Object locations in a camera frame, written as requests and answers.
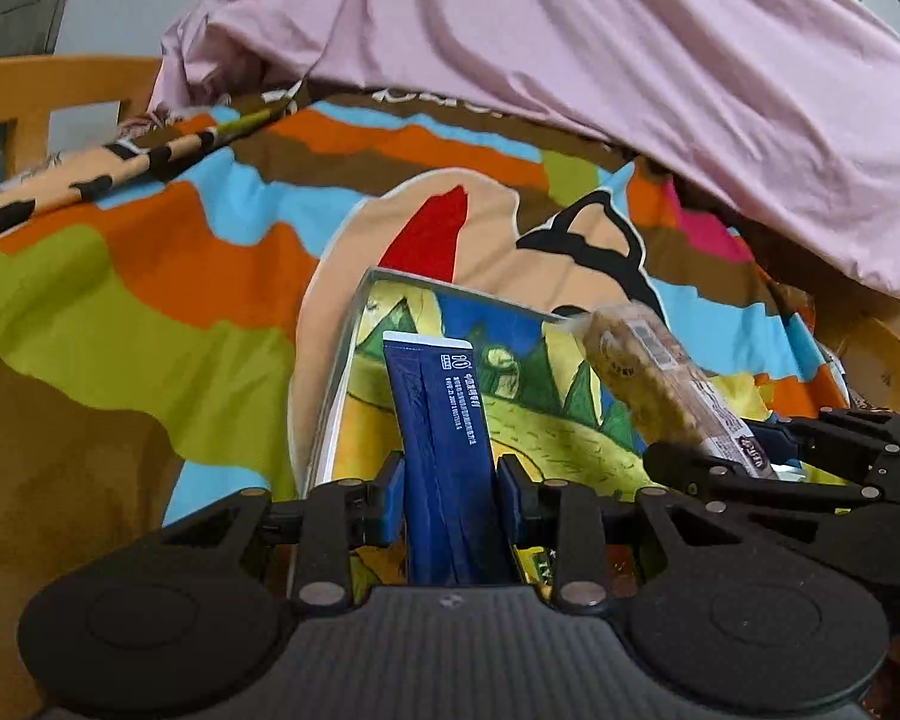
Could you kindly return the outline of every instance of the barcode label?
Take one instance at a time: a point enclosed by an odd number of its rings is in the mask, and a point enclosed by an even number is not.
[[[660,341],[647,322],[627,322],[626,326],[631,329],[637,341],[640,341],[641,346],[645,348],[653,363],[660,370],[670,370],[677,367],[677,361],[674,360],[674,356],[667,351],[666,346],[663,346],[663,341]]]

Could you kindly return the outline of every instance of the food package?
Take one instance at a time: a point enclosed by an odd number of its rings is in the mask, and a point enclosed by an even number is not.
[[[690,443],[746,473],[776,475],[754,434],[653,312],[640,303],[601,306],[567,320],[583,355],[631,412],[648,443]]]

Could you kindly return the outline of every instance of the plastic bread package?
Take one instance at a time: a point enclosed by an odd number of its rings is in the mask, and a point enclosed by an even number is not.
[[[566,328],[647,443],[690,443],[751,476],[776,478],[751,429],[653,310],[640,303],[600,306],[568,319]]]

